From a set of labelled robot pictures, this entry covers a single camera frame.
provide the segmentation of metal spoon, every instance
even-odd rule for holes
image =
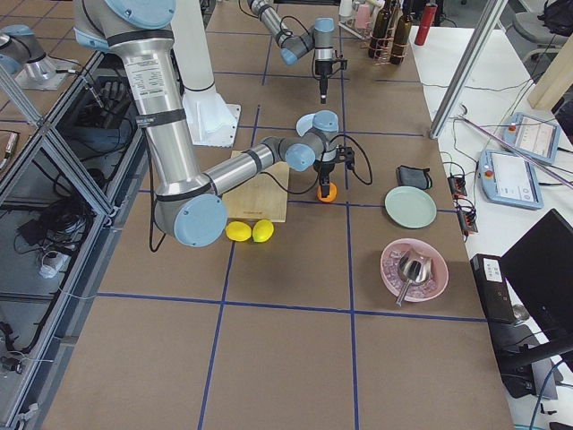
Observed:
[[[432,277],[432,259],[411,249],[400,258],[398,275],[404,281],[404,285],[400,289],[396,305],[402,306],[410,286],[420,285]]]

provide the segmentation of red bottle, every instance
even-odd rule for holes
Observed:
[[[423,45],[428,37],[428,31],[433,23],[433,17],[436,14],[438,5],[435,3],[426,3],[423,9],[422,19],[420,20],[420,28],[418,29],[418,34],[415,35],[414,43],[416,45]]]

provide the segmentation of black screen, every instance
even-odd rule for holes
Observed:
[[[549,340],[573,333],[573,227],[556,210],[531,227],[500,265]],[[563,358],[571,360],[573,353]]]

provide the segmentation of cutting board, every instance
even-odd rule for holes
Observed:
[[[231,157],[241,152],[234,150]],[[288,188],[288,165],[284,161],[267,168],[281,185]],[[281,190],[267,175],[257,175],[234,190],[223,194],[230,219],[269,219],[285,222],[287,219],[287,192]]]

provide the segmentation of light green plate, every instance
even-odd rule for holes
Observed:
[[[436,203],[424,191],[413,186],[399,186],[386,194],[386,211],[400,226],[422,228],[436,218]]]

